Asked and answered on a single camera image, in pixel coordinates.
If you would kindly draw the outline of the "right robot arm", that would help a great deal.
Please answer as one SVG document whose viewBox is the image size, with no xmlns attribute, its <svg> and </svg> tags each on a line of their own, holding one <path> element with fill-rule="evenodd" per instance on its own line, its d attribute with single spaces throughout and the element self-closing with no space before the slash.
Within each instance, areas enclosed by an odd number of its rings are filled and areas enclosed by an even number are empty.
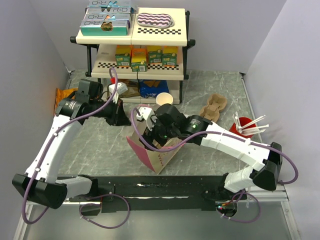
<svg viewBox="0 0 320 240">
<path fill-rule="evenodd" d="M 142 107 L 141 111 L 136 117 L 146 121 L 143 137 L 149 144 L 156 141 L 164 146 L 169 139 L 178 138 L 221 151 L 247 164 L 242 170 L 225 174 L 218 187 L 223 199 L 230 199 L 249 187 L 267 191 L 277 188 L 282 167 L 279 144 L 274 143 L 275 150 L 271 150 L 270 145 L 236 135 L 200 115 L 186 116 L 171 104 L 164 104 L 157 110 Z"/>
</svg>

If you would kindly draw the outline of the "pink white paper bag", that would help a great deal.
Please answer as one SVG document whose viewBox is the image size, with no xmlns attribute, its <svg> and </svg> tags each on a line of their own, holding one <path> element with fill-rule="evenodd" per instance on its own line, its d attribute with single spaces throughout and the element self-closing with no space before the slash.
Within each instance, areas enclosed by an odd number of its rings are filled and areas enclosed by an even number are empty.
<svg viewBox="0 0 320 240">
<path fill-rule="evenodd" d="M 159 106 L 156 105 L 156 107 L 151 107 L 147 104 L 139 104 L 137 106 L 139 112 L 144 113 L 144 110 L 156 110 Z M 134 112 L 133 120 L 130 117 L 131 126 L 133 127 L 133 124 L 136 125 L 136 128 L 138 132 L 143 135 L 145 133 L 149 132 L 149 129 L 147 127 L 146 121 L 138 121 L 137 120 L 137 113 Z M 140 138 L 136 132 L 135 129 L 133 129 L 133 133 L 131 135 L 126 137 L 126 140 L 131 147 L 131 149 L 134 151 L 138 159 L 150 170 L 152 170 L 154 173 L 159 174 L 165 166 L 170 162 L 170 160 L 176 155 L 176 153 L 180 150 L 180 148 L 184 145 L 182 144 L 177 149 L 168 151 L 168 152 L 158 152 L 158 151 L 152 151 L 147 148 L 145 148 L 144 144 L 140 142 Z M 167 142 L 164 144 L 164 146 L 161 146 L 157 140 L 151 140 L 150 145 L 153 144 L 154 148 L 161 149 L 169 149 L 176 145 L 178 145 L 182 140 L 178 138 L 171 138 L 168 139 Z"/>
</svg>

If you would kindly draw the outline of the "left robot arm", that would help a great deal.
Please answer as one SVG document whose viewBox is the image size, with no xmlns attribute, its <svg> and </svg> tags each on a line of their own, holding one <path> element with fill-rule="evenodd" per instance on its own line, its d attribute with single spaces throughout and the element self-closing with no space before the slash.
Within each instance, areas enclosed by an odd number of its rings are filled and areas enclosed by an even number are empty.
<svg viewBox="0 0 320 240">
<path fill-rule="evenodd" d="M 59 180 L 58 171 L 72 139 L 89 117 L 104 118 L 110 126 L 131 124 L 120 99 L 127 89 L 123 82 L 111 84 L 108 90 L 115 94 L 105 102 L 102 100 L 103 85 L 83 79 L 77 90 L 58 103 L 50 132 L 35 160 L 24 174 L 13 177 L 12 185 L 24 202 L 57 209 L 65 199 L 83 196 L 87 201 L 93 201 L 98 197 L 96 178 L 78 175 Z"/>
</svg>

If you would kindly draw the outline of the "cardboard cup carrier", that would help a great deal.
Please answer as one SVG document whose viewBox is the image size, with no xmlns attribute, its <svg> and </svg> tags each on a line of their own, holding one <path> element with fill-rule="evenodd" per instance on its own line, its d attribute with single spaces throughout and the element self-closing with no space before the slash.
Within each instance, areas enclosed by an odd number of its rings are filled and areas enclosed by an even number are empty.
<svg viewBox="0 0 320 240">
<path fill-rule="evenodd" d="M 218 94 L 211 94 L 207 100 L 207 104 L 200 110 L 199 115 L 214 123 L 216 123 L 220 117 L 220 112 L 226 107 L 227 99 Z"/>
</svg>

